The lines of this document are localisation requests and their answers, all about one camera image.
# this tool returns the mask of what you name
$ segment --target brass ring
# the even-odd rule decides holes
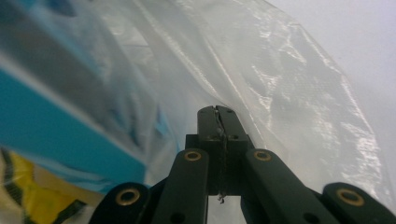
[[[186,161],[198,161],[199,159],[201,159],[201,157],[201,153],[196,151],[189,151],[184,154],[184,159],[186,159]]]
[[[352,197],[356,199],[350,199],[345,196],[345,194],[351,194]],[[354,206],[362,206],[364,205],[364,199],[354,190],[351,189],[339,189],[337,190],[337,196],[340,198],[344,203],[348,203]]]
[[[122,199],[122,195],[124,195],[125,193],[132,193],[134,196],[131,199]],[[126,205],[130,205],[133,204],[135,202],[137,202],[137,200],[139,200],[140,198],[140,192],[137,189],[123,189],[122,191],[120,191],[117,194],[116,197],[116,203],[122,206],[126,206]]]
[[[265,151],[255,151],[254,157],[259,161],[270,161],[271,155]]]

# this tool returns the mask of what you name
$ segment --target crinkled plastic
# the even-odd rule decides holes
[[[73,18],[44,17],[50,14],[41,14],[45,7],[38,7],[36,15],[50,27],[65,26],[55,33],[73,48],[84,47],[77,48],[81,60],[94,58],[86,64],[106,84],[106,99],[117,99],[111,105],[118,113],[108,113],[106,101],[98,100],[103,109],[93,111],[74,102],[78,94],[56,94],[89,119],[100,118],[85,121],[145,163],[148,183],[160,180],[177,152],[173,137],[160,141],[152,130],[166,130],[183,148],[185,134],[196,133],[196,112],[226,105],[236,111],[255,146],[273,150],[309,188],[351,183],[395,211],[381,148],[347,78],[279,9],[259,0],[70,4]],[[132,144],[131,129],[143,144]],[[163,143],[170,147],[158,150]]]

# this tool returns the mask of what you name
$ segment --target plastic wrap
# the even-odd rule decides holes
[[[395,211],[381,148],[347,78],[282,11],[255,0],[70,5],[76,17],[42,22],[65,25],[65,33],[79,44],[86,33],[76,31],[100,24],[101,32],[87,38],[88,50],[81,52],[94,56],[94,63],[86,64],[92,63],[100,83],[106,83],[104,96],[114,99],[110,102],[118,113],[93,113],[84,102],[74,102],[78,94],[57,94],[89,119],[101,118],[85,121],[129,148],[146,165],[147,183],[159,180],[157,173],[165,173],[168,168],[163,167],[169,167],[177,151],[172,137],[157,141],[153,129],[166,127],[166,136],[174,136],[182,148],[185,134],[196,133],[198,109],[226,105],[236,111],[255,146],[273,150],[309,188],[321,191],[327,183],[351,183]],[[80,17],[85,22],[74,23]],[[103,36],[108,42],[99,41]],[[138,116],[130,119],[131,114]],[[129,128],[146,144],[131,144]],[[158,150],[163,143],[171,143],[169,149]]]

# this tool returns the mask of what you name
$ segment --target white surface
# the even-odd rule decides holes
[[[376,133],[396,192],[396,2],[268,2],[297,20],[343,69]]]

